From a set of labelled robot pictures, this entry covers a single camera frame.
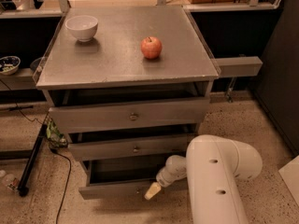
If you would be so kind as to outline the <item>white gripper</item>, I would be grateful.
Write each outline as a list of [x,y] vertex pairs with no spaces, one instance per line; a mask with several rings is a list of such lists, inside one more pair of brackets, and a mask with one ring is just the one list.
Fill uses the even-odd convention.
[[166,167],[162,168],[156,175],[157,182],[153,182],[147,192],[144,195],[146,200],[150,200],[156,194],[158,194],[162,187],[167,188],[174,182],[184,179],[187,176],[186,170],[176,170],[171,173]]

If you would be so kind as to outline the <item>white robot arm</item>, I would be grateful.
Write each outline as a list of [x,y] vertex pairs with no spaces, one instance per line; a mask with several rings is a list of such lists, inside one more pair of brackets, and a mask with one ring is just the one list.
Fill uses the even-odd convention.
[[184,157],[170,156],[145,194],[147,200],[185,178],[193,224],[249,224],[235,181],[251,180],[263,169],[252,146],[215,135],[199,135]]

